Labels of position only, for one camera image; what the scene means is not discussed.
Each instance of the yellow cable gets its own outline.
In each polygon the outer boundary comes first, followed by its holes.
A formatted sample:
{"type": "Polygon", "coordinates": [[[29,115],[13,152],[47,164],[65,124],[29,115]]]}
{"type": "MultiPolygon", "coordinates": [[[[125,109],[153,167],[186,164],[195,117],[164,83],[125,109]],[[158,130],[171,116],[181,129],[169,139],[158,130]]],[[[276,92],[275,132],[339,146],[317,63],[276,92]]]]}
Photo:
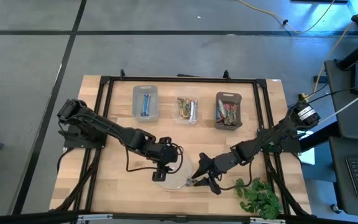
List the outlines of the yellow cable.
{"type": "MultiPolygon", "coordinates": [[[[263,12],[263,13],[266,13],[266,14],[269,14],[269,15],[272,15],[272,16],[275,16],[277,18],[280,18],[282,21],[284,21],[285,19],[279,15],[277,15],[276,13],[274,12],[269,12],[269,11],[266,11],[266,10],[263,10],[263,9],[259,9],[257,7],[254,7],[254,6],[251,6],[250,4],[244,2],[244,1],[241,1],[239,0],[239,2],[241,2],[242,4],[250,7],[251,9],[255,9],[256,11],[259,11],[259,12],[263,12]]],[[[294,28],[292,28],[292,26],[289,24],[289,23],[286,23],[286,25],[296,34],[303,34],[305,32],[308,32],[309,30],[311,30],[314,26],[317,25],[318,22],[320,22],[320,20],[326,15],[326,13],[328,12],[329,8],[334,4],[335,0],[333,0],[330,5],[328,6],[327,10],[323,13],[323,15],[320,17],[320,19],[317,20],[317,22],[315,24],[313,24],[313,26],[311,26],[309,29],[305,30],[305,31],[296,31],[294,28]]]]}
{"type": "MultiPolygon", "coordinates": [[[[331,49],[331,51],[328,53],[328,55],[326,56],[325,60],[328,60],[328,58],[331,56],[331,54],[334,52],[336,46],[339,44],[339,42],[342,40],[342,38],[345,36],[346,32],[351,28],[351,25],[353,24],[353,22],[351,22],[345,29],[345,31],[343,32],[343,34],[341,35],[341,37],[338,39],[338,41],[335,43],[334,47],[331,49]]],[[[316,80],[316,84],[314,85],[314,90],[313,93],[316,92],[317,90],[317,86],[318,86],[318,80],[320,79],[321,74],[323,73],[324,70],[324,64],[321,66],[320,72],[318,73],[317,76],[317,80],[316,80]]]]}

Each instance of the black desk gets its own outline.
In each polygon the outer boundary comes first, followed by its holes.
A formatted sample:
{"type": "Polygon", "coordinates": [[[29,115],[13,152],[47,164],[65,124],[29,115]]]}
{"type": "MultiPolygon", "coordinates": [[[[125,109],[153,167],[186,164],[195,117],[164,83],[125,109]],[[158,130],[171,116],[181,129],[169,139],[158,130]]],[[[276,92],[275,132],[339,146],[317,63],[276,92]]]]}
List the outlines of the black desk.
{"type": "MultiPolygon", "coordinates": [[[[325,61],[324,65],[331,92],[350,88],[350,71],[338,69],[332,60],[325,61]]],[[[350,90],[332,95],[335,111],[341,109],[357,97],[350,90]]],[[[336,122],[320,129],[310,137],[304,138],[301,141],[302,148],[307,149],[326,142],[330,136],[358,139],[358,101],[337,114],[336,119],[336,122]]]]}
{"type": "Polygon", "coordinates": [[[346,165],[347,157],[358,157],[358,140],[330,137],[328,141],[336,170],[337,205],[347,214],[358,215],[358,198],[346,165]]]}

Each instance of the clear plastic bin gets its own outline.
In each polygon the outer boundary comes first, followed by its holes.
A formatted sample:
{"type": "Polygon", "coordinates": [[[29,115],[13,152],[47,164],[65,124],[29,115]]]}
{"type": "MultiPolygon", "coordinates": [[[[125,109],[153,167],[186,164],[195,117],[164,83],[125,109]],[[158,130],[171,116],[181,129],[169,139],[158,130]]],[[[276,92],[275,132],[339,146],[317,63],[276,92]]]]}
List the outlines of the clear plastic bin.
{"type": "Polygon", "coordinates": [[[200,98],[198,95],[198,90],[196,88],[184,88],[181,89],[181,91],[177,91],[175,93],[175,101],[173,104],[173,112],[172,116],[173,119],[178,124],[195,124],[198,120],[198,108],[200,108],[200,98]],[[189,111],[190,111],[190,117],[189,118],[182,118],[180,115],[180,109],[179,109],[179,99],[178,98],[187,98],[189,103],[189,111]]]}
{"type": "Polygon", "coordinates": [[[158,90],[155,85],[135,86],[132,95],[132,116],[138,121],[158,119],[158,90]],[[150,94],[148,116],[142,116],[144,95],[150,94]]]}

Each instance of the plastic container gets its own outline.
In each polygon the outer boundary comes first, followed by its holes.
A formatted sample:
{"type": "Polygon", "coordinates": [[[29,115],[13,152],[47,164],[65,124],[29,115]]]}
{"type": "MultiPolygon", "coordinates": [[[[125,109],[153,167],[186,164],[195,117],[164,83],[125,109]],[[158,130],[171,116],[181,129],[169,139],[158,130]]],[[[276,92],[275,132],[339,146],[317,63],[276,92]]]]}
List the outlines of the plastic container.
{"type": "Polygon", "coordinates": [[[132,94],[132,116],[138,121],[158,119],[158,90],[155,85],[135,86],[132,94]],[[150,95],[148,116],[142,116],[145,94],[150,95]]]}
{"type": "Polygon", "coordinates": [[[229,104],[229,105],[237,105],[236,107],[236,125],[226,125],[223,123],[219,123],[219,122],[215,122],[215,128],[216,129],[222,129],[222,130],[231,130],[234,131],[237,128],[242,126],[241,123],[241,111],[240,111],[240,107],[241,107],[241,95],[238,93],[224,93],[224,92],[219,92],[216,94],[216,111],[214,111],[215,113],[218,113],[218,108],[219,108],[219,100],[222,101],[223,104],[229,104]]]}
{"type": "Polygon", "coordinates": [[[199,101],[197,89],[185,87],[181,89],[181,91],[177,91],[175,94],[175,101],[173,103],[173,112],[172,112],[173,119],[178,124],[195,124],[198,120],[198,108],[200,108],[200,101],[199,101]],[[190,101],[189,118],[182,118],[182,116],[180,115],[179,98],[186,98],[190,101]]]}

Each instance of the white cable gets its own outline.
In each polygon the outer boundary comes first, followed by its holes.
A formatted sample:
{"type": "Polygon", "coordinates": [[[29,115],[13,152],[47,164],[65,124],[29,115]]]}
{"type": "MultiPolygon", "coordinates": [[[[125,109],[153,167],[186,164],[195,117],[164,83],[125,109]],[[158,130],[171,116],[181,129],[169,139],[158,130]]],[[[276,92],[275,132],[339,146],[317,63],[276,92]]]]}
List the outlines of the white cable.
{"type": "Polygon", "coordinates": [[[354,102],[356,102],[357,100],[358,100],[358,97],[357,97],[355,100],[353,100],[352,102],[348,103],[346,106],[342,107],[340,110],[338,110],[338,111],[335,112],[334,114],[332,114],[332,115],[328,116],[326,119],[320,121],[318,124],[321,124],[321,123],[327,121],[329,118],[331,118],[331,117],[337,115],[338,113],[342,112],[344,109],[348,108],[350,105],[352,105],[352,104],[353,104],[354,102]]]}

